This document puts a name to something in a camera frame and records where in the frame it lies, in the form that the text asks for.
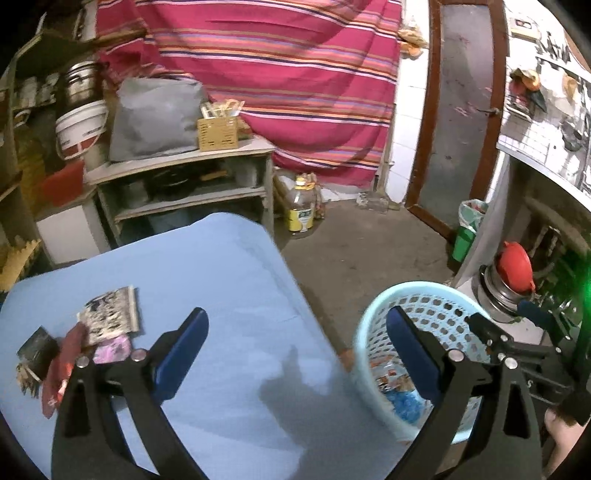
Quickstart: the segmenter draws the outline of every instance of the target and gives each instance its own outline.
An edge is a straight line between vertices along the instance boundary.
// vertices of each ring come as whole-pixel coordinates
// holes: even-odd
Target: wooden door
[[[508,54],[502,0],[430,0],[429,77],[406,207],[452,241],[460,202],[484,199]]]

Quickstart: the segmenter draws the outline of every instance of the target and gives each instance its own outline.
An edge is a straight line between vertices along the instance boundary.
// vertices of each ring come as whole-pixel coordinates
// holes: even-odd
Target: door handle
[[[479,112],[482,113],[486,113],[488,114],[488,116],[496,116],[499,115],[499,113],[501,113],[501,111],[497,108],[477,108],[476,110],[478,110]]]

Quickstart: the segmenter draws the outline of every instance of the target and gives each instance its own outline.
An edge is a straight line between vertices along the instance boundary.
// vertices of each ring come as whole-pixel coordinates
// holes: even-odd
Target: blue gripper pad
[[[431,355],[423,348],[417,334],[419,332],[419,335],[423,334],[423,340],[425,340],[425,335],[430,335],[432,340],[437,343],[436,346],[433,345],[439,347],[444,354],[443,347],[439,345],[433,334],[421,332],[416,328],[413,321],[398,306],[391,308],[386,316],[386,331],[419,395],[437,405],[441,397],[439,389],[440,370]],[[431,339],[426,339],[428,343],[432,343]]]
[[[154,400],[173,398],[209,332],[209,318],[205,310],[194,309],[175,332],[163,334],[152,350],[165,350],[154,369]]]

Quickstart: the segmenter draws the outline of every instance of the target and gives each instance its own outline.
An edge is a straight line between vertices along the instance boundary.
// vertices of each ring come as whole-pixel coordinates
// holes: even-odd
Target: metal screw
[[[144,348],[137,348],[133,352],[131,352],[131,359],[134,362],[141,362],[148,356],[148,351]]]
[[[508,356],[507,358],[505,358],[505,366],[509,370],[515,370],[518,365],[519,364],[517,363],[517,360],[515,360],[514,358],[511,358],[510,356]]]
[[[462,360],[464,360],[464,354],[455,348],[453,350],[448,351],[447,357],[452,362],[461,362]]]
[[[78,368],[84,368],[84,367],[88,367],[88,364],[90,363],[90,360],[87,356],[84,355],[80,355],[77,359],[76,359],[76,366]]]

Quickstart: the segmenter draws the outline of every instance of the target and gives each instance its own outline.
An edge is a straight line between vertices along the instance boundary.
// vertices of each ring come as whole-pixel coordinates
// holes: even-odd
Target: door frame
[[[486,197],[495,169],[497,157],[496,142],[501,131],[502,112],[505,103],[506,57],[509,53],[509,39],[502,0],[429,0],[431,46],[429,48],[427,91],[425,95],[425,107],[423,109],[423,120],[418,135],[417,152],[415,154],[405,207],[448,241],[453,242],[456,236],[455,229],[452,229],[449,225],[418,205],[418,198],[425,183],[435,128],[437,126],[441,68],[442,5],[486,5],[491,13],[493,72],[490,108],[498,108],[500,113],[489,117],[485,139],[480,153],[480,162],[470,190],[470,199],[477,198],[483,200]]]

